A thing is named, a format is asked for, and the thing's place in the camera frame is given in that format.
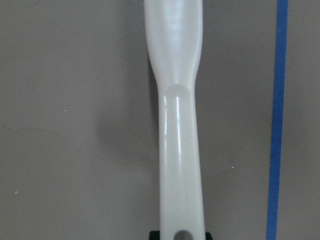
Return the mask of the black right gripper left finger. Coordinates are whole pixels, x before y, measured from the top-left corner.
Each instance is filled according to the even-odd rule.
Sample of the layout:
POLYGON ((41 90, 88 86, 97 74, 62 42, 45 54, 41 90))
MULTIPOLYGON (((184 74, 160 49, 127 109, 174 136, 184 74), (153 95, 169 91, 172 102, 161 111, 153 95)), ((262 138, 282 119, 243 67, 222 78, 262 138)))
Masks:
POLYGON ((149 232, 149 240, 162 240, 163 239, 163 230, 153 229, 149 232))

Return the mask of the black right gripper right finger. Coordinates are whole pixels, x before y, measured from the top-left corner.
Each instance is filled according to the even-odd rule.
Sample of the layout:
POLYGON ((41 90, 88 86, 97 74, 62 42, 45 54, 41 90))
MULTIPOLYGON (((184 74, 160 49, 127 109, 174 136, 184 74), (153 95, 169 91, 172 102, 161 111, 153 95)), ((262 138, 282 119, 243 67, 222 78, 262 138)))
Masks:
POLYGON ((212 234, 209 231, 206 231, 204 227, 200 227, 198 230, 198 239, 213 240, 213 237, 212 237, 212 234))

